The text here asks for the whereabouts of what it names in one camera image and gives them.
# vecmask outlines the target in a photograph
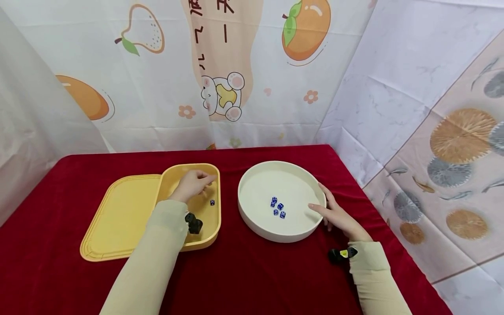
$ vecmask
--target red tablecloth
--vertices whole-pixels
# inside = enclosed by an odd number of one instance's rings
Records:
[[[242,221],[236,190],[243,173],[268,160],[311,172],[382,242],[413,314],[450,314],[329,146],[69,156],[59,161],[0,228],[0,313],[98,314],[126,259],[90,263],[79,246],[108,187],[136,174],[206,162],[221,172],[222,226],[207,249],[181,253],[161,314],[359,314],[348,265],[332,266],[342,233],[320,226],[292,244],[267,241]]]

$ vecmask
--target white round tray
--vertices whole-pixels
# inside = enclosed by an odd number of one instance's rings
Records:
[[[275,208],[271,207],[273,197],[278,200]],[[284,205],[285,219],[273,215],[279,203]],[[313,175],[291,163],[254,165],[238,184],[242,219],[252,231],[273,242],[296,242],[315,230],[322,216],[308,208],[308,203],[326,207],[326,196]]]

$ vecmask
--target beige sleeve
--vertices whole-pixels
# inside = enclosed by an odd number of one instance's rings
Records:
[[[187,236],[187,205],[159,202],[145,233],[117,276],[101,315],[157,315],[178,252]]]
[[[350,258],[350,273],[357,286],[364,315],[411,315],[379,242],[350,242],[357,254]]]

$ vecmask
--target yellow box lid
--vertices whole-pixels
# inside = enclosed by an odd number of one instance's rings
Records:
[[[107,190],[81,243],[81,256],[98,262],[129,257],[154,209],[161,175],[121,178]]]

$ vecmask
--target fish illustration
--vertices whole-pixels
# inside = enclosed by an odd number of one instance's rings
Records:
[[[436,191],[435,191],[435,190],[434,190],[431,186],[429,186],[429,185],[427,185],[427,184],[422,184],[422,183],[419,183],[419,182],[415,179],[415,177],[414,177],[414,176],[412,176],[412,178],[413,178],[413,181],[415,182],[415,184],[416,184],[418,187],[422,188],[422,190],[423,190],[424,192],[426,192],[426,193],[430,193],[430,194],[434,194],[434,193],[436,192]]]
[[[390,172],[387,177],[389,177],[390,175],[392,174],[404,174],[408,171],[408,169],[406,167],[399,167],[399,168],[396,168],[395,170],[393,170],[392,172]]]
[[[451,201],[451,200],[458,200],[458,199],[463,199],[466,197],[471,197],[472,194],[473,194],[473,192],[469,191],[469,192],[458,193],[455,196],[449,197],[449,198],[444,198],[444,197],[440,197],[440,198],[443,200],[446,200],[446,201]]]
[[[489,64],[487,64],[487,66],[480,72],[480,74],[478,74],[478,76],[476,77],[476,79],[474,79],[473,83],[471,84],[471,91],[472,91],[472,89],[473,89],[474,84],[476,83],[476,81],[478,81],[479,78],[481,78],[482,75],[484,75],[485,73],[487,73],[490,70],[492,70],[493,66],[497,63],[497,61],[499,61],[499,57],[496,57]]]
[[[490,185],[488,185],[487,187],[485,187],[485,189],[483,189],[481,192],[482,193],[486,193],[490,188],[493,188],[493,187],[499,187],[499,186],[504,186],[504,179],[501,179],[499,181],[496,181]]]
[[[383,197],[383,200],[382,200],[382,206],[383,206],[383,203],[385,202],[385,199],[387,199],[387,197],[390,195],[390,189],[387,190],[387,192],[385,193],[385,196]]]

